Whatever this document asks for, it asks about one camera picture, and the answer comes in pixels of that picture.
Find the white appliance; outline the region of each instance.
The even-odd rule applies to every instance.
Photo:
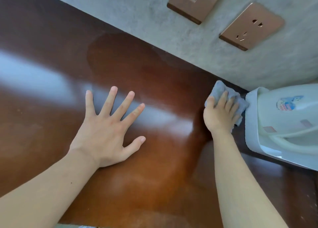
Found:
[[[318,171],[318,84],[259,87],[246,100],[250,150]]]

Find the hand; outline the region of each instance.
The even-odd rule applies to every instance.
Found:
[[[216,107],[214,107],[214,97],[208,97],[207,105],[203,112],[204,123],[209,131],[215,134],[218,131],[231,132],[233,125],[240,118],[240,115],[235,115],[236,110],[239,108],[239,104],[233,105],[234,98],[227,100],[228,92],[225,91]]]
[[[92,92],[86,92],[85,119],[70,146],[70,152],[80,150],[90,155],[99,167],[106,167],[126,160],[139,150],[141,144],[146,140],[144,136],[140,136],[127,147],[122,146],[127,129],[144,110],[145,104],[140,104],[121,121],[133,101],[135,93],[131,91],[113,115],[110,116],[117,90],[115,86],[110,89],[99,115],[95,113]]]

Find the cartoon logo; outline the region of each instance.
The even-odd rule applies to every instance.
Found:
[[[283,97],[278,100],[276,107],[282,111],[292,111],[296,108],[296,103],[304,96]]]

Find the sticker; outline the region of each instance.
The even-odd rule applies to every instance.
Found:
[[[267,132],[267,133],[277,133],[277,131],[276,131],[272,126],[263,127],[263,129],[264,129],[265,132]]]
[[[304,96],[282,97],[276,103],[276,107],[281,111],[292,111],[296,108],[296,103]]]
[[[303,119],[300,121],[302,125],[304,125],[307,128],[312,127],[313,125],[311,124],[311,122],[309,122],[307,119]]]

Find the forearm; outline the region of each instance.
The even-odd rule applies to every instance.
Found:
[[[49,169],[0,199],[1,225],[51,228],[97,170],[90,156],[73,150]]]
[[[225,228],[287,227],[228,132],[213,135],[215,178]]]

